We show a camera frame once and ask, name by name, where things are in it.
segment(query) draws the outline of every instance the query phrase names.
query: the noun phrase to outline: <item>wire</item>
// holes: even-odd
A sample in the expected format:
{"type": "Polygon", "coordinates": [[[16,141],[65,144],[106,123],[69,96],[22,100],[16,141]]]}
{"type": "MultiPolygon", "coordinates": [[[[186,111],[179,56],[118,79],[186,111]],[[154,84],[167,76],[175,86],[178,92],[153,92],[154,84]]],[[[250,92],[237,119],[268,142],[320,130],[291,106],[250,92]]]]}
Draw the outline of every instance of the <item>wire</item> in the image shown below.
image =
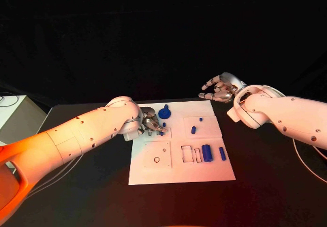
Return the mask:
{"type": "Polygon", "coordinates": [[[33,188],[33,190],[29,193],[33,193],[48,182],[51,182],[58,176],[59,174],[65,171],[65,169],[69,167],[71,163],[74,162],[77,158],[72,159],[72,161],[67,164],[65,168],[59,171],[59,173],[42,184],[39,185],[36,188],[33,188]]]}
{"type": "Polygon", "coordinates": [[[314,174],[314,176],[327,183],[327,181],[313,172],[313,170],[310,169],[310,167],[307,166],[307,164],[304,163],[303,159],[301,159],[301,156],[299,154],[299,149],[297,149],[297,145],[296,145],[296,140],[293,139],[293,144],[294,144],[294,148],[296,148],[296,151],[297,151],[297,155],[299,155],[299,158],[304,164],[304,166],[307,167],[309,171],[314,174]]]}
{"type": "Polygon", "coordinates": [[[13,94],[10,92],[0,92],[0,93],[6,93],[6,94],[10,94],[10,95],[15,95],[16,98],[18,98],[18,100],[16,100],[16,102],[13,104],[10,104],[10,105],[0,105],[0,107],[9,107],[9,106],[15,105],[19,102],[19,96],[16,94],[13,94]]]}
{"type": "Polygon", "coordinates": [[[67,173],[65,173],[65,174],[64,174],[64,175],[62,175],[62,176],[61,176],[49,185],[46,185],[44,188],[41,188],[36,192],[31,193],[29,196],[26,197],[26,199],[28,199],[32,195],[35,195],[38,192],[41,192],[44,189],[46,189],[49,186],[52,186],[52,185],[54,185],[54,184],[67,176],[67,174],[71,172],[71,170],[74,169],[75,165],[78,164],[78,162],[80,162],[82,156],[84,156],[84,154],[81,155],[80,159],[77,160],[74,166],[72,166],[71,169],[67,171],[67,173]]]}
{"type": "Polygon", "coordinates": [[[324,157],[324,159],[327,159],[326,155],[323,154],[323,152],[319,150],[319,148],[316,146],[313,146],[316,151],[320,153],[320,155],[324,157]]]}

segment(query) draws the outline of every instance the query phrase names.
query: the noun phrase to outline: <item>black cable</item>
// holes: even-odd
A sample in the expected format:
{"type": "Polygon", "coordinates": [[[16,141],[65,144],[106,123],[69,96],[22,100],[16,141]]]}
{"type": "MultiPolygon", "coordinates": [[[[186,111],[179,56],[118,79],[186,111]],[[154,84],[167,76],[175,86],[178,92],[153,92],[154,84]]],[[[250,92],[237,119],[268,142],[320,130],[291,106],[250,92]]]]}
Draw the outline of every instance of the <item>black cable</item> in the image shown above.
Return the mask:
{"type": "Polygon", "coordinates": [[[15,95],[18,97],[18,100],[16,100],[16,102],[13,104],[10,104],[10,105],[0,105],[0,107],[9,107],[9,106],[12,106],[12,105],[15,105],[18,103],[19,96],[16,94],[10,93],[10,92],[0,92],[0,94],[3,94],[3,93],[10,94],[10,95],[15,95]]]}

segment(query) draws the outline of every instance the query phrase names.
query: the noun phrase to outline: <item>robotic hand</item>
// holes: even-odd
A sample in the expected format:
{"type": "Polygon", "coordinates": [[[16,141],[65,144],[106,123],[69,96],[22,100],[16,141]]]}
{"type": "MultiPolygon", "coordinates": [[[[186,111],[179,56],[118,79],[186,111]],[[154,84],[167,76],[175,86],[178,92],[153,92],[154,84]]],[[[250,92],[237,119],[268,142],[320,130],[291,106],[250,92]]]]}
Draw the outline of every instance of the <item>robotic hand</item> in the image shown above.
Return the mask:
{"type": "Polygon", "coordinates": [[[127,96],[106,107],[29,137],[0,146],[0,225],[16,212],[44,176],[74,158],[93,150],[117,134],[133,140],[146,130],[163,131],[154,109],[140,108],[127,96]],[[18,169],[16,180],[6,162],[18,169]]]}
{"type": "Polygon", "coordinates": [[[219,102],[231,102],[228,115],[257,129],[267,122],[278,131],[301,142],[327,149],[327,104],[286,96],[267,85],[248,86],[231,73],[214,77],[202,86],[215,85],[215,94],[201,93],[199,97],[219,102]]]}

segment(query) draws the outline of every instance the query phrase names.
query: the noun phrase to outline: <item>blue object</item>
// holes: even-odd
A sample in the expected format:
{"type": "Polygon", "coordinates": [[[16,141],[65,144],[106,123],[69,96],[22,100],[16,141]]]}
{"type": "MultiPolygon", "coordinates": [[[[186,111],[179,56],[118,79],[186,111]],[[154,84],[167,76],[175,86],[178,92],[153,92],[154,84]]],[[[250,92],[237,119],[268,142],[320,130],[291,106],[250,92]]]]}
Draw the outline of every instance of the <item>blue object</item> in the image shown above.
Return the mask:
{"type": "Polygon", "coordinates": [[[162,119],[169,119],[170,115],[172,115],[172,112],[169,110],[169,105],[166,104],[165,108],[159,111],[159,117],[162,119]]]}
{"type": "Polygon", "coordinates": [[[227,161],[227,156],[225,156],[224,148],[219,148],[219,151],[221,151],[222,160],[227,161]]]}
{"type": "Polygon", "coordinates": [[[214,160],[214,155],[212,155],[211,146],[208,144],[202,146],[202,154],[203,154],[203,161],[211,162],[214,160]]]}
{"type": "Polygon", "coordinates": [[[192,127],[191,133],[192,133],[192,134],[196,134],[196,126],[192,127]]]}

